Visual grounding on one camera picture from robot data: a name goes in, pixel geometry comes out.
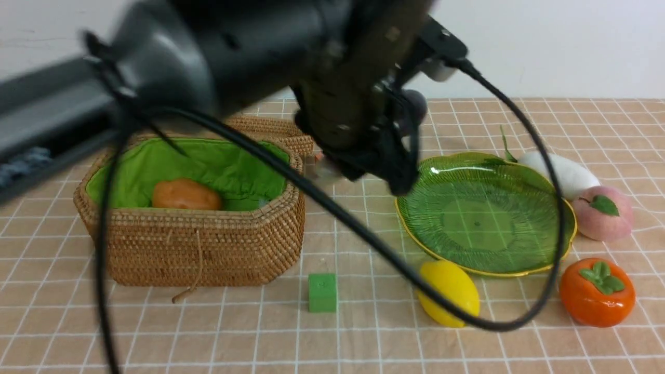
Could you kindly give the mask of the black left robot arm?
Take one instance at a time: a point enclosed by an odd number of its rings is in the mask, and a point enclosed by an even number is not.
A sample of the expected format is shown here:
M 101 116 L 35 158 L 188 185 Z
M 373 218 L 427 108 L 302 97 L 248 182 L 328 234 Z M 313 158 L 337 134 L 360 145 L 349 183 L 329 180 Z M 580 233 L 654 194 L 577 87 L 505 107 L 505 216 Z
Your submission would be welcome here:
M 46 164 L 2 181 L 2 202 L 109 144 L 137 118 L 228 117 L 286 87 L 297 123 L 356 180 L 407 194 L 417 146 L 394 129 L 396 65 L 430 21 L 431 1 L 138 1 L 109 44 L 83 35 L 80 57 L 2 83 L 2 166 L 37 148 Z

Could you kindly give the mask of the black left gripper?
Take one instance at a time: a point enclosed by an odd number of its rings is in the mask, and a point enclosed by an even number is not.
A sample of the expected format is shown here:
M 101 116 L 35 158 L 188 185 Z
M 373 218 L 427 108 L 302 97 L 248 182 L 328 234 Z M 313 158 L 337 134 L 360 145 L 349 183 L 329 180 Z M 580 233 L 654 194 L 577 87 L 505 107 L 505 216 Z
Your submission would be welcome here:
M 418 179 L 418 135 L 401 137 L 401 68 L 413 56 L 432 1 L 349 1 L 348 24 L 335 41 L 342 51 L 330 66 L 292 86 L 296 124 L 314 138 L 343 177 L 367 173 L 383 179 L 394 196 Z

